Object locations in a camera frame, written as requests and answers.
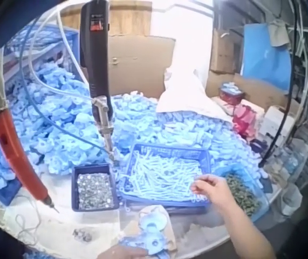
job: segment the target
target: hand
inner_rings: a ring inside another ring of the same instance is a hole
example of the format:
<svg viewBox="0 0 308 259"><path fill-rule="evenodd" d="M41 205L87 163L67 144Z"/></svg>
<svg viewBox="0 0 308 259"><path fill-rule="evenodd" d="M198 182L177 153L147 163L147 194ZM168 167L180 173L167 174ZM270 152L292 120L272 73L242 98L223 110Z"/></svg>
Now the hand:
<svg viewBox="0 0 308 259"><path fill-rule="evenodd" d="M192 183L191 191L208 197L221 214L237 207L227 181L223 177L211 174L201 175Z"/></svg>
<svg viewBox="0 0 308 259"><path fill-rule="evenodd" d="M97 259L137 259L147 255L148 251L145 249L116 244L100 254Z"/></svg>

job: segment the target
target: blue hose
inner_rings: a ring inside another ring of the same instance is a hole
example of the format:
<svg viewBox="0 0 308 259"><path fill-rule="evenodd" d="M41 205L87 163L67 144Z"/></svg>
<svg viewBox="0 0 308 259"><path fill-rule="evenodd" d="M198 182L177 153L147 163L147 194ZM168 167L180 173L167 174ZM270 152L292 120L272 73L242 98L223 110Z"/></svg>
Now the blue hose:
<svg viewBox="0 0 308 259"><path fill-rule="evenodd" d="M22 47L20 49L20 54L19 54L19 70L20 70L20 76L22 78L22 81L23 81L23 85L24 85L24 90L25 90L25 93L26 93L26 96L28 97L28 100L29 100L29 103L34 107L35 111L50 125L52 125L53 127L59 129L60 131L62 131L63 133L71 136L71 137L74 137L75 139L78 139L84 143L87 143L93 147L97 147L97 148L100 148L101 150L107 152L103 147L100 147L96 144L94 144L93 142L90 142L88 140L85 140L85 139L82 139L81 137L79 136L76 136L70 132L68 132L67 130L63 129L62 127L58 126L57 124L55 124L52 120L50 120L49 118L47 118L39 109L39 107L37 106L37 104L35 103L35 101L31 98L30 96L30 93L29 93L29 90L28 90L28 87L26 85L26 82L25 82L25 78L24 78L24 72L23 72L23 67L22 67L22 59L23 59L23 53L24 53L24 49L25 49L25 43L28 41L28 38L29 38L29 35L30 35L30 32L32 31L33 27L36 25L36 23L38 22L40 17L36 18L34 20L34 22L32 23L32 25L30 26L28 32L26 33L25 37L24 37L24 41L23 41L23 44L22 44Z"/></svg>

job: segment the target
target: string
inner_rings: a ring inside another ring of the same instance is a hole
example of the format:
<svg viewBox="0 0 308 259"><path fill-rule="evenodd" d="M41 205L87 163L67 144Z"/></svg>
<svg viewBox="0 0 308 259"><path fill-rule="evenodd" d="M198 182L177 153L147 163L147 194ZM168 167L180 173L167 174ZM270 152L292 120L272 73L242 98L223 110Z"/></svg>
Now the string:
<svg viewBox="0 0 308 259"><path fill-rule="evenodd" d="M27 240L26 238L24 238L24 235L27 234L27 236L29 236L29 237L31 237L33 239L33 242L32 243L24 243L23 242L23 243L26 246L34 247L38 243L37 230L40 227L41 222L42 222L41 216L40 216L40 213L39 213L39 210L37 208L36 203L33 202L32 199L30 199L29 197L24 196L24 195L17 195L15 197L15 199L19 198L19 197L25 198L25 199L27 199L29 201L29 204L34 208L34 210L36 212L36 215L37 215L37 218L38 218L38 223L36 224L35 227L28 227L28 228L26 228L26 226L25 226L25 217L22 214L17 214L16 217L15 217L15 222L21 228L20 232L18 232L18 234L17 234L17 239L21 240L23 242L24 240Z"/></svg>

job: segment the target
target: person's right hand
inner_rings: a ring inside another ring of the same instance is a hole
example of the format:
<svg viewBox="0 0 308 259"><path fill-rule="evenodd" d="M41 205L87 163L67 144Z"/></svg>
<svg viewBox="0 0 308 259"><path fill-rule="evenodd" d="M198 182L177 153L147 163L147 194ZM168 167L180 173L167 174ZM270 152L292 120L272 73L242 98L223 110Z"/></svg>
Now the person's right hand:
<svg viewBox="0 0 308 259"><path fill-rule="evenodd" d="M201 175L192 183L191 191L208 197L221 214L237 207L227 181L223 177L211 174Z"/></svg>

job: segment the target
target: orange tool handle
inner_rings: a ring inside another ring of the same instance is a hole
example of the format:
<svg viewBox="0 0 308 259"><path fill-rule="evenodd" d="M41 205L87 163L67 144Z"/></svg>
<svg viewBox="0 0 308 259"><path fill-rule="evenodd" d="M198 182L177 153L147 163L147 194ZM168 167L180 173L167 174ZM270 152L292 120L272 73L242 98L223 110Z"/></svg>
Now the orange tool handle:
<svg viewBox="0 0 308 259"><path fill-rule="evenodd" d="M36 200L45 199L48 196L47 188L35 173L23 150L9 109L0 112L0 146L22 185Z"/></svg>

